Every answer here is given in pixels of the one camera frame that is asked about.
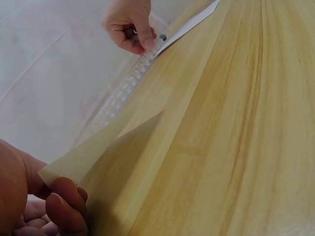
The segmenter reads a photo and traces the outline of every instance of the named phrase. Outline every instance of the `finger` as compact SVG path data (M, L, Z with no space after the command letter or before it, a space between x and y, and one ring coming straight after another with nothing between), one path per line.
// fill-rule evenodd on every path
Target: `finger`
M58 226L53 222L49 222L44 225L40 230L42 230L48 236L56 236L58 234Z
M58 178L53 183L52 190L61 196L71 207L78 210L83 216L85 215L87 210L85 201L70 179L65 177Z
M44 214L46 214L45 201L28 201L23 213L24 221L28 222L30 220L41 218Z
M38 171L44 168L47 164L32 157L26 152L19 151L24 162L26 170L26 179L28 183L28 194L33 194L41 199L46 199L51 190L38 175Z
M144 53L144 48L142 46L136 45L132 40L128 40L123 31L111 30L109 35L118 47L137 55Z
M88 232L88 227L82 214L72 208L61 196L52 193L46 200L48 217L57 226L70 233Z
M86 203L87 200L88 200L88 194L87 194L87 192L86 192L83 188L81 188L81 187L77 187L77 190L78 190L80 196L83 198L83 201Z
M40 229L34 228L32 226L26 226L13 231L15 236L47 236Z
M134 26L136 27L140 44L146 50L151 50L154 47L153 34L149 24L149 17L135 15L132 17Z

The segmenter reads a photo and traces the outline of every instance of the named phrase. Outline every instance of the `wood grain veneer sheet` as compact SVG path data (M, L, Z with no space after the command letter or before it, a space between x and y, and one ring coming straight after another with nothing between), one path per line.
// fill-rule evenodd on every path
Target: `wood grain veneer sheet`
M90 197L88 221L92 225L92 235L128 235L189 106L228 5L229 1L219 4L209 18L165 51L130 98L131 103L139 98L144 102L123 134L138 127L152 114L164 112L150 139L145 144L138 144L140 153L140 147L135 148L132 144L124 145L123 151L118 147L103 155L82 182ZM109 164L108 159L121 161Z

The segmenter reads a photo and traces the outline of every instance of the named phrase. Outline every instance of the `clear plastic packaging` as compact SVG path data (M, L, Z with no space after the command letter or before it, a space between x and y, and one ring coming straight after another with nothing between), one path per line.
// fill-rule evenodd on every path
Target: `clear plastic packaging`
M102 29L105 8L104 0L0 1L1 139L50 163L128 98L142 67L135 80L124 77L139 56ZM150 22L158 35L167 26L154 12Z

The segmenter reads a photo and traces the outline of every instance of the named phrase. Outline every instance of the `wood grain pattern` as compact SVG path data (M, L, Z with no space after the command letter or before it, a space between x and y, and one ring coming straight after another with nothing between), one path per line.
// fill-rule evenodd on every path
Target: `wood grain pattern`
M82 183L92 235L315 235L314 12L221 0L158 58Z

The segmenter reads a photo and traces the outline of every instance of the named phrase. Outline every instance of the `white surface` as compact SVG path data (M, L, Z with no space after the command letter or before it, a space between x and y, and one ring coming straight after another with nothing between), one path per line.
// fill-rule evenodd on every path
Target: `white surface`
M0 138L47 163L70 149L131 57L101 28L105 7L0 0Z
M187 32L189 32L192 28L194 28L196 25L198 25L200 22L202 22L204 19L206 19L208 16L210 16L216 9L218 3L220 0L215 0L211 5L209 5L206 9L201 11L199 14L192 17L189 21L187 21L183 27L177 31L172 37L170 37L165 44L161 47L161 49L157 52L156 57L167 47L169 47L172 43L174 43L176 40L181 38L183 35L185 35Z

